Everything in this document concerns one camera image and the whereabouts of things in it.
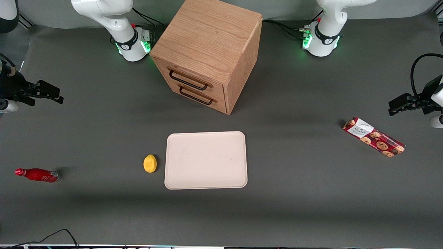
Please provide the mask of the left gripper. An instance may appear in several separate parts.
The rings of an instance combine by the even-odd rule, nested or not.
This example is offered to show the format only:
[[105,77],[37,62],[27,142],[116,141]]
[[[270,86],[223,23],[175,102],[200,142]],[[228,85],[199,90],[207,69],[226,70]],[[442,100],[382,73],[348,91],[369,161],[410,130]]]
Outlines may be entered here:
[[428,82],[421,93],[414,88],[414,95],[404,93],[389,102],[389,116],[400,112],[421,109],[423,114],[431,112],[442,113],[442,75]]

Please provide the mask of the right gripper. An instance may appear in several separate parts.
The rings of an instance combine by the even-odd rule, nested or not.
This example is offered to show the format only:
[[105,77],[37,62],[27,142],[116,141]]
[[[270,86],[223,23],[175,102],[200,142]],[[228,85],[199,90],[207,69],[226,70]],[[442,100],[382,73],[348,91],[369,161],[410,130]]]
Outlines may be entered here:
[[44,98],[63,104],[64,98],[60,96],[60,89],[46,81],[38,80],[32,84],[24,76],[16,71],[13,76],[10,66],[1,67],[0,96],[7,100],[22,102],[29,106],[35,106],[35,98]]

